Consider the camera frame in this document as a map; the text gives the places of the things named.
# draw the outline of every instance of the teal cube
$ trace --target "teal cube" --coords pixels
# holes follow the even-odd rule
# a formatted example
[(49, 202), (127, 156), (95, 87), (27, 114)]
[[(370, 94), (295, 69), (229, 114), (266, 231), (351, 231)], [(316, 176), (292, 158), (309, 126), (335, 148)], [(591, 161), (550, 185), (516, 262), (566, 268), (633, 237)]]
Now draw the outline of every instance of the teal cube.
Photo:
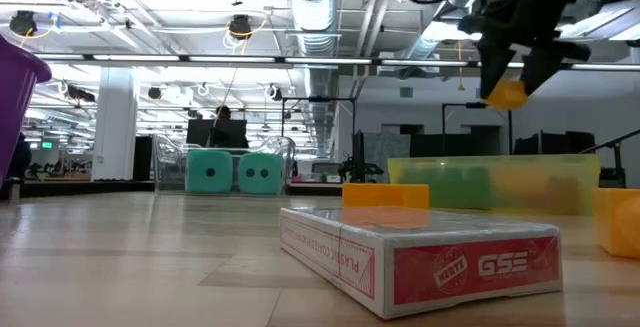
[(270, 153), (247, 153), (238, 165), (240, 192), (277, 195), (282, 190), (282, 157)]
[(229, 193), (233, 160), (229, 152), (194, 150), (187, 154), (185, 190), (190, 193)]

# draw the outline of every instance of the wooden table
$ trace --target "wooden table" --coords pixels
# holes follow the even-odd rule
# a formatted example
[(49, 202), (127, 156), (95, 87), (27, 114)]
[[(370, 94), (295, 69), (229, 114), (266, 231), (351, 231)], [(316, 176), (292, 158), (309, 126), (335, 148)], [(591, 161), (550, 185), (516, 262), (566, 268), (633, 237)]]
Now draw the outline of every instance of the wooden table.
[(561, 228), (565, 290), (380, 320), (279, 248), (278, 210), (339, 198), (121, 193), (0, 207), (0, 326), (640, 326), (640, 261)]

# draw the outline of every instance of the exposed ductwork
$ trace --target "exposed ductwork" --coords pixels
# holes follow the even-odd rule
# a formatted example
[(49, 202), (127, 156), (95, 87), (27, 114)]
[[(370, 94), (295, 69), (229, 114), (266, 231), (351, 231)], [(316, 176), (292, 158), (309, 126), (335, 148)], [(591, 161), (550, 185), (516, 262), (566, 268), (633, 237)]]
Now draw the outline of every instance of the exposed ductwork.
[[(331, 31), (335, 28), (336, 0), (292, 0), (292, 14), (296, 30)], [(300, 34), (297, 36), (300, 54), (303, 56), (333, 56), (336, 52), (334, 36)], [(304, 83), (307, 96), (331, 96), (337, 83), (338, 71), (325, 68), (305, 68)], [(333, 111), (334, 104), (328, 108)], [(309, 103), (318, 152), (328, 153), (331, 138), (331, 122), (327, 119), (326, 103)]]
[[(475, 0), (449, 0), (444, 1), (438, 5), (437, 8), (430, 7), (429, 12), (431, 13), (431, 21), (441, 17), (442, 15), (461, 9), (461, 8), (469, 8), (473, 5)], [(427, 59), (431, 55), (431, 53), (436, 49), (438, 43), (440, 43), (440, 39), (435, 36), (430, 35), (429, 28), (424, 30), (424, 32), (418, 37), (418, 39), (413, 43), (413, 45), (408, 48), (402, 58), (406, 59)], [(411, 76), (411, 73), (415, 71), (415, 68), (402, 68), (399, 71), (398, 77), (401, 79), (406, 79)]]

